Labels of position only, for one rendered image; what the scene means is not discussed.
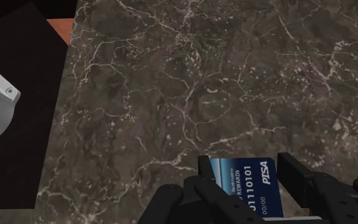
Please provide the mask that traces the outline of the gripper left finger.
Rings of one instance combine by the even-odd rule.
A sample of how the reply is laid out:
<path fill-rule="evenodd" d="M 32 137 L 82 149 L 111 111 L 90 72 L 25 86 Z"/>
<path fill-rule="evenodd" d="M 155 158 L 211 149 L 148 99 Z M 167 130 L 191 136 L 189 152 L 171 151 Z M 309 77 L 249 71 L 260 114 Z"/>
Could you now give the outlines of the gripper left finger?
<path fill-rule="evenodd" d="M 198 175 L 193 189 L 212 211 L 213 224 L 265 224 L 255 211 L 236 195 L 228 195 L 216 184 L 214 172 L 207 155 L 198 157 Z M 169 224 L 172 212 L 182 202 L 184 190 L 179 185 L 160 186 L 138 224 Z"/>

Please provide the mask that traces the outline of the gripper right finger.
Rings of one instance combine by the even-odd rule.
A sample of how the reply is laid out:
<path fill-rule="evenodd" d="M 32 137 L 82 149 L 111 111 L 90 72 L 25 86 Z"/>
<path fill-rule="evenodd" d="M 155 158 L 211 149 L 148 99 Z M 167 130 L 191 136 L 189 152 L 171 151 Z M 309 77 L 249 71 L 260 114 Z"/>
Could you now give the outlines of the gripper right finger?
<path fill-rule="evenodd" d="M 277 177 L 296 203 L 320 224 L 358 224 L 358 178 L 351 185 L 311 171 L 290 153 L 277 155 Z"/>

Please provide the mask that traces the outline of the blue bank card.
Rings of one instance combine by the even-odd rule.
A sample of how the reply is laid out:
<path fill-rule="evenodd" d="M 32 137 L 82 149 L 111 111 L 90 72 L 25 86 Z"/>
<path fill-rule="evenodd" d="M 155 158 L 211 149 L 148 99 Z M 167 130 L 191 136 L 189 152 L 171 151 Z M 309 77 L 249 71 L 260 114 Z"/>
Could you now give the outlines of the blue bank card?
<path fill-rule="evenodd" d="M 263 218 L 284 216 L 272 158 L 212 158 L 216 183 L 236 195 Z"/>

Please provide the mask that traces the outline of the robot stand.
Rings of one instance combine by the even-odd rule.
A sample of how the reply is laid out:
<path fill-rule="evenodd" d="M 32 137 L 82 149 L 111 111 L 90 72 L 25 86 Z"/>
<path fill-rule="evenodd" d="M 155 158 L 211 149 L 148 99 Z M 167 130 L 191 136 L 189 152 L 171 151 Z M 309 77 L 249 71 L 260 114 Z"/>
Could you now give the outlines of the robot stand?
<path fill-rule="evenodd" d="M 0 209 L 35 206 L 66 54 L 33 4 L 0 19 L 0 74 L 21 93 L 0 135 Z"/>

